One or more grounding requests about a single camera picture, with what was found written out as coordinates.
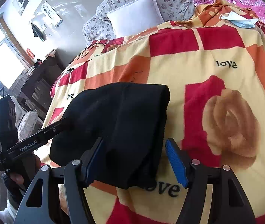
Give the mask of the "left hand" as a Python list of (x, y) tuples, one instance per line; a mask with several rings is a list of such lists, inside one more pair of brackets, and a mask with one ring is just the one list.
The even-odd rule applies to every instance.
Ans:
[(3, 175), (8, 200), (16, 209), (21, 204), (24, 193), (27, 191), (40, 167), (39, 157), (31, 153), (13, 162), (8, 174), (5, 173)]

